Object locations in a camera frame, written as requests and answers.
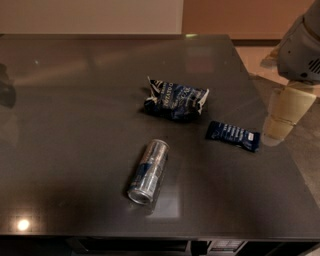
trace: table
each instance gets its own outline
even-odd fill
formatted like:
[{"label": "table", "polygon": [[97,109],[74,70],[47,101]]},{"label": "table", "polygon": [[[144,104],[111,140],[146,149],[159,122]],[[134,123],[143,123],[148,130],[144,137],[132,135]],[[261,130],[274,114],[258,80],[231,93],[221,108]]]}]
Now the table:
[{"label": "table", "polygon": [[[267,114],[228,36],[5,35],[0,56],[11,85],[0,99],[1,235],[320,239],[283,144],[251,153],[205,140],[211,120],[261,132]],[[147,76],[210,89],[202,116],[146,115]],[[152,209],[126,190],[154,138],[170,152]]]}]

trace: tile floor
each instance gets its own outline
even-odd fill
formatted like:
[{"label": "tile floor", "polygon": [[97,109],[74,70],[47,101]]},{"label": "tile floor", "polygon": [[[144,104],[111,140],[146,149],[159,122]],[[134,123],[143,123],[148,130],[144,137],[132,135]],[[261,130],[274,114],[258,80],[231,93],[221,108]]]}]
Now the tile floor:
[{"label": "tile floor", "polygon": [[[261,67],[273,47],[236,47],[244,65],[251,74],[262,100],[268,104],[275,87],[287,85],[288,80],[280,77],[276,68]],[[317,99],[285,140],[293,160],[320,208],[320,99]],[[307,256],[320,256],[320,249]]]}]

